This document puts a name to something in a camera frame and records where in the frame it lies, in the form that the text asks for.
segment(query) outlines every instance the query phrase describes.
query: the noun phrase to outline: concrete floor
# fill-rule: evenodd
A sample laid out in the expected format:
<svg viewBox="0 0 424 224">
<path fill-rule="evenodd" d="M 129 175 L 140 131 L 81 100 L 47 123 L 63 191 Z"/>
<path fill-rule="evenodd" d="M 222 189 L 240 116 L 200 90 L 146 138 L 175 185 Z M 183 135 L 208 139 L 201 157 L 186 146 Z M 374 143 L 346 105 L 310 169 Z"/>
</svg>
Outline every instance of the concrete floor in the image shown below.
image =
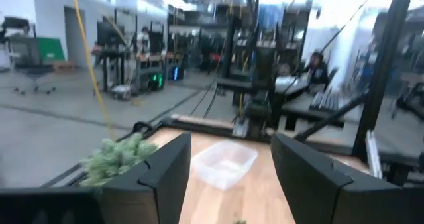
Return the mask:
<svg viewBox="0 0 424 224">
<path fill-rule="evenodd" d="M 164 91 L 143 95 L 141 106 L 104 95 L 116 135 L 129 132 L 137 121 L 155 123 L 172 113 L 189 115 L 212 80 L 213 76 L 190 73 L 182 82 L 168 83 Z M 28 84 L 28 80 L 12 73 L 0 74 L 0 187 L 40 186 L 90 155 L 101 139 L 108 137 L 87 72 L 48 76 L 40 82 L 42 87 L 55 86 L 57 91 L 20 96 L 12 92 L 13 87 Z M 193 115 L 203 116 L 212 95 L 206 95 Z M 230 121 L 235 115 L 231 97 L 231 92 L 217 97 L 208 118 Z M 423 125 L 405 114 L 391 120 L 387 104 L 382 106 L 376 128 L 380 146 L 418 156 L 423 150 Z M 300 131 L 307 126 L 300 121 L 297 128 Z M 348 124 L 343 130 L 329 127 L 319 133 L 352 144 L 356 130 L 357 125 Z"/>
</svg>

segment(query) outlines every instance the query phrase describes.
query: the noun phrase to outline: person sitting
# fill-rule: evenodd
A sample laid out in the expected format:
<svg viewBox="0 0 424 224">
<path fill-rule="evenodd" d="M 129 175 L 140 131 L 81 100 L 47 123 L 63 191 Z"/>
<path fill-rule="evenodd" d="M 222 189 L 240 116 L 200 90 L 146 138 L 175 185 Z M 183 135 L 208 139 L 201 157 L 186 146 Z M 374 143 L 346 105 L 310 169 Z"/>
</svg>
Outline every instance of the person sitting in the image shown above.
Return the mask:
<svg viewBox="0 0 424 224">
<path fill-rule="evenodd" d="M 147 27 L 143 27 L 141 33 L 137 36 L 138 52 L 140 54 L 150 53 L 150 36 Z"/>
<path fill-rule="evenodd" d="M 312 53 L 310 62 L 303 72 L 310 72 L 309 88 L 324 85 L 324 90 L 326 90 L 329 86 L 328 65 L 324 62 L 322 53 Z"/>
</svg>

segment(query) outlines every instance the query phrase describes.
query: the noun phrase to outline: black metal frame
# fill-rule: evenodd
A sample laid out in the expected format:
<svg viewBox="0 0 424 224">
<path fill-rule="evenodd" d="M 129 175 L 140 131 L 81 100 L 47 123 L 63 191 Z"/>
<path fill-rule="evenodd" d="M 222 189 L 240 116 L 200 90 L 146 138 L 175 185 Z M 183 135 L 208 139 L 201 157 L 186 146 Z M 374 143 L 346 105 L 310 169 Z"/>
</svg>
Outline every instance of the black metal frame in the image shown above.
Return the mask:
<svg viewBox="0 0 424 224">
<path fill-rule="evenodd" d="M 160 131 L 161 129 L 170 128 L 170 129 L 178 129 L 178 130 L 183 130 L 188 132 L 203 133 L 207 135 L 215 135 L 218 137 L 226 137 L 230 139 L 260 142 L 263 144 L 270 144 L 271 142 L 271 135 L 268 135 L 268 134 L 262 135 L 261 137 L 249 137 L 249 136 L 244 138 L 235 137 L 233 136 L 233 130 L 230 127 L 223 127 L 223 126 L 213 125 L 208 123 L 181 121 L 178 118 L 172 118 L 172 117 L 162 119 L 157 125 L 154 125 L 154 126 L 151 126 L 143 122 L 137 122 L 132 128 L 133 130 L 129 134 L 118 139 L 118 141 L 128 138 L 135 132 L 141 132 L 143 128 L 146 128 L 146 131 L 143 132 L 144 139 L 148 139 L 149 137 L 154 135 L 154 133 Z M 328 143 L 308 141 L 308 140 L 305 141 L 304 143 L 318 151 L 326 152 L 329 154 L 338 154 L 343 156 L 350 156 L 352 154 L 352 148 L 347 145 L 328 144 Z M 390 173 L 388 174 L 388 180 L 389 180 L 389 177 L 399 178 L 401 174 L 403 174 L 405 171 L 409 171 L 408 166 L 399 165 L 399 164 L 409 163 L 410 165 L 414 165 L 414 163 L 410 162 L 410 159 L 408 159 L 408 157 L 404 157 L 396 153 L 382 152 L 380 153 L 380 158 L 381 160 L 384 161 L 385 164 L 389 165 L 391 168 Z M 54 184 L 57 184 L 58 182 L 64 180 L 69 175 L 74 174 L 80 169 L 81 169 L 81 165 L 76 164 L 75 166 L 72 166 L 70 169 L 66 170 L 64 173 L 56 176 L 49 182 L 46 182 L 43 185 L 43 187 L 53 186 Z M 79 173 L 75 178 L 67 182 L 65 186 L 75 186 L 80 181 L 82 181 L 85 177 L 86 177 L 86 174 L 81 171 L 81 173 Z M 399 184 L 402 184 L 405 180 L 405 177 L 404 179 L 398 179 L 398 180 L 399 180 L 398 181 Z"/>
<path fill-rule="evenodd" d="M 123 11 L 128 11 L 128 10 L 126 10 L 126 9 L 116 9 L 116 8 L 113 10 L 113 22 L 115 24 L 118 23 L 118 11 L 123 12 Z M 132 49 L 133 49 L 134 52 L 137 52 L 138 48 L 137 48 L 136 40 L 137 40 L 137 36 L 138 36 L 138 14 L 137 13 L 130 13 L 130 12 L 129 12 L 129 14 L 131 14 L 135 18 L 135 32 L 134 32 L 134 36 L 132 37 L 132 41 L 133 41 Z"/>
<path fill-rule="evenodd" d="M 393 0 L 390 5 L 388 21 L 391 22 L 387 23 L 384 28 L 382 45 L 379 47 L 375 63 L 376 68 L 368 92 L 369 99 L 365 101 L 352 150 L 353 156 L 366 157 L 366 133 L 369 130 L 374 130 L 377 123 L 384 98 L 384 90 L 390 76 L 390 68 L 398 47 L 401 29 L 406 20 L 409 3 L 410 0 Z"/>
<path fill-rule="evenodd" d="M 125 52 L 116 52 L 115 54 L 111 54 L 108 52 L 102 52 L 104 55 L 103 64 L 102 64 L 102 72 L 103 72 L 103 92 L 109 91 L 109 86 L 107 84 L 107 61 L 108 60 L 116 60 L 117 63 L 115 65 L 115 73 L 118 84 L 125 84 L 125 58 L 127 53 Z"/>
</svg>

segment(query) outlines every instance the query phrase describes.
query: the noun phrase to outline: computer monitor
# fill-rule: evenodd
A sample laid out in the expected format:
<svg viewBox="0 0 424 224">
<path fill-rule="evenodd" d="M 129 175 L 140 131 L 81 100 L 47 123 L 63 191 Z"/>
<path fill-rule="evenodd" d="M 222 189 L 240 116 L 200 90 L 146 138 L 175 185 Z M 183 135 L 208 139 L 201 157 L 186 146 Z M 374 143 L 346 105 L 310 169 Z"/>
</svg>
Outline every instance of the computer monitor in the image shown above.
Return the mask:
<svg viewBox="0 0 424 224">
<path fill-rule="evenodd" d="M 150 53 L 161 53 L 164 48 L 164 35 L 161 32 L 149 32 Z"/>
<path fill-rule="evenodd" d="M 117 28 L 121 34 L 124 34 L 124 26 L 117 25 Z M 97 22 L 97 43 L 100 46 L 117 46 L 125 44 L 125 41 L 122 40 L 115 27 L 109 22 Z"/>
<path fill-rule="evenodd" d="M 26 27 L 27 29 L 29 29 L 29 21 L 28 19 L 5 17 L 5 20 L 3 21 L 3 26 L 5 28 L 24 29 Z"/>
</svg>

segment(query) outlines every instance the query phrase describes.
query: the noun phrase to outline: black cable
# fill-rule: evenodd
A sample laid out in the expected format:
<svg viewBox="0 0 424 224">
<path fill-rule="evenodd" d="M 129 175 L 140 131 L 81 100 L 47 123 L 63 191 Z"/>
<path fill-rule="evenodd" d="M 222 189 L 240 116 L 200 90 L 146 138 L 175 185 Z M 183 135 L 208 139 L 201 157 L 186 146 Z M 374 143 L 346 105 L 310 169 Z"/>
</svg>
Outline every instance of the black cable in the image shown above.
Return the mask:
<svg viewBox="0 0 424 224">
<path fill-rule="evenodd" d="M 341 28 L 339 31 L 336 32 L 336 34 L 334 34 L 334 36 L 330 39 L 330 41 L 328 41 L 328 43 L 326 43 L 326 45 L 324 46 L 324 48 L 321 50 L 321 53 L 324 53 L 325 49 L 330 46 L 330 44 L 334 41 L 334 39 L 336 39 L 336 37 L 343 31 L 343 29 L 345 29 L 345 27 L 347 26 L 347 24 L 349 24 L 353 18 L 355 17 L 355 15 L 359 12 L 359 10 L 361 10 L 363 8 L 363 6 L 365 6 L 365 4 L 367 4 L 369 0 L 365 0 L 359 7 L 358 9 L 355 11 L 355 13 L 353 13 L 352 17 L 349 19 L 349 21 L 347 21 Z"/>
<path fill-rule="evenodd" d="M 203 95 L 203 97 L 200 99 L 200 101 L 197 103 L 197 105 L 194 107 L 193 111 L 191 111 L 190 115 L 193 115 L 194 111 L 199 107 L 199 105 L 201 104 L 201 102 L 205 99 L 206 95 L 209 93 L 209 91 L 212 88 L 212 85 L 215 83 L 215 80 L 217 79 L 217 77 L 215 77 L 213 79 L 213 81 L 211 82 L 211 84 L 209 85 L 209 87 L 207 88 L 207 90 L 205 91 L 205 95 Z"/>
<path fill-rule="evenodd" d="M 256 26 L 258 24 L 258 13 L 259 13 L 259 0 L 256 0 L 254 2 L 254 24 L 252 26 L 252 28 L 254 28 L 254 26 Z"/>
<path fill-rule="evenodd" d="M 355 13 L 353 13 L 352 17 L 349 19 L 349 21 L 347 21 L 341 28 L 339 31 L 337 31 L 337 33 L 328 41 L 328 43 L 326 43 L 326 45 L 324 46 L 324 48 L 321 50 L 321 54 L 324 53 L 325 49 L 334 41 L 334 39 L 336 39 L 336 37 L 343 31 L 343 29 L 345 29 L 345 27 L 347 26 L 347 24 L 349 24 L 353 18 L 355 17 L 355 15 L 359 12 L 359 10 L 361 10 L 363 8 L 363 6 L 365 6 L 365 4 L 367 4 L 369 0 L 365 0 L 359 7 L 358 9 L 355 11 Z M 294 79 L 294 81 L 282 92 L 283 95 L 286 94 L 286 92 L 294 85 L 294 83 L 299 79 L 299 76 L 296 76 L 296 78 Z"/>
<path fill-rule="evenodd" d="M 209 106 L 207 107 L 207 110 L 206 110 L 205 114 L 203 115 L 203 118 L 206 118 L 207 115 L 209 114 L 209 112 L 210 112 L 210 110 L 212 108 L 213 102 L 215 101 L 215 98 L 217 96 L 217 92 L 218 92 L 218 89 L 215 89 L 215 93 L 213 94 L 212 100 L 209 103 Z"/>
</svg>

